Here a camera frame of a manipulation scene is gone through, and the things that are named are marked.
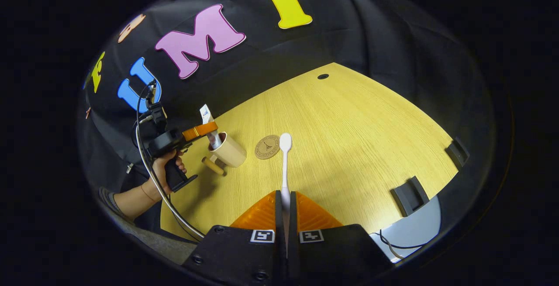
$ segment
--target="yellow table surface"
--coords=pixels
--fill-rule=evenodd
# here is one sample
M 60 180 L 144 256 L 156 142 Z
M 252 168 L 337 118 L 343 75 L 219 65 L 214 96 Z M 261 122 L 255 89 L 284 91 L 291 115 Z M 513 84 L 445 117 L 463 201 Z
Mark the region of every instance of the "yellow table surface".
M 317 79 L 324 73 L 327 79 Z M 290 190 L 313 199 L 342 224 L 361 224 L 369 233 L 402 218 L 390 189 L 417 176 L 431 199 L 457 173 L 445 153 L 452 139 L 433 119 L 337 63 L 272 87 L 215 121 L 246 149 L 245 162 L 218 176 L 201 162 L 210 157 L 207 138 L 198 139 L 182 156 L 187 175 L 198 178 L 171 195 L 180 214 L 204 234 L 216 224 L 229 226 L 264 195 L 281 189 L 282 151 L 271 159 L 254 154 L 258 141 L 270 134 L 293 138 Z M 160 226 L 189 238 L 165 204 Z

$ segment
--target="cork coaster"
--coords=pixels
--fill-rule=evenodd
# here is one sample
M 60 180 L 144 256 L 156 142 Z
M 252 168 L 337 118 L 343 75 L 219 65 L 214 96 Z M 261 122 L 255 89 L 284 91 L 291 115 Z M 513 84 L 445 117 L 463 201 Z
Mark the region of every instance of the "cork coaster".
M 280 137 L 268 135 L 256 144 L 254 153 L 259 159 L 269 159 L 280 150 Z

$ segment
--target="beige mug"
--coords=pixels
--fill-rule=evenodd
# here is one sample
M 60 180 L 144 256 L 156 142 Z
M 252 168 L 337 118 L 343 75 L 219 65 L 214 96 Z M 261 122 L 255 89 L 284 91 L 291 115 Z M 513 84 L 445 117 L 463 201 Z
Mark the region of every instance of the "beige mug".
M 221 145 L 217 149 L 213 149 L 208 145 L 208 151 L 212 155 L 216 155 L 227 166 L 239 167 L 246 159 L 246 150 L 241 147 L 234 139 L 232 139 L 227 132 L 219 134 Z

